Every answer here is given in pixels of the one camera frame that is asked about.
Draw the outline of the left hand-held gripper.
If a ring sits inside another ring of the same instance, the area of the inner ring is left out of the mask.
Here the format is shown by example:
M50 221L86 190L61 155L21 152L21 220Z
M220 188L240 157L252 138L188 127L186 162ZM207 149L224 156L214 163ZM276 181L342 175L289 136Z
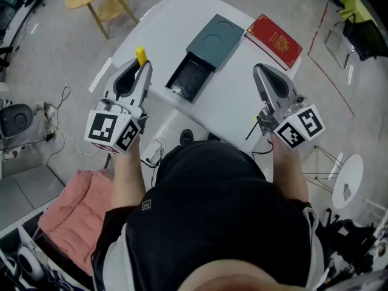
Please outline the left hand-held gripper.
M125 154L142 134L148 114L142 107L151 85L150 61L132 59L120 66L105 85L105 95L89 111L84 140L112 154Z

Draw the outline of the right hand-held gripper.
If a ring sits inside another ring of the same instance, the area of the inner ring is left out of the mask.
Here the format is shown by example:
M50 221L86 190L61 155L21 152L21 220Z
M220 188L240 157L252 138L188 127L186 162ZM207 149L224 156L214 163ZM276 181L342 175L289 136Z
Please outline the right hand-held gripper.
M266 106L256 117L262 134L275 134L288 148L297 149L312 141L325 125L317 108L298 95L292 80L268 64L256 64L253 77Z

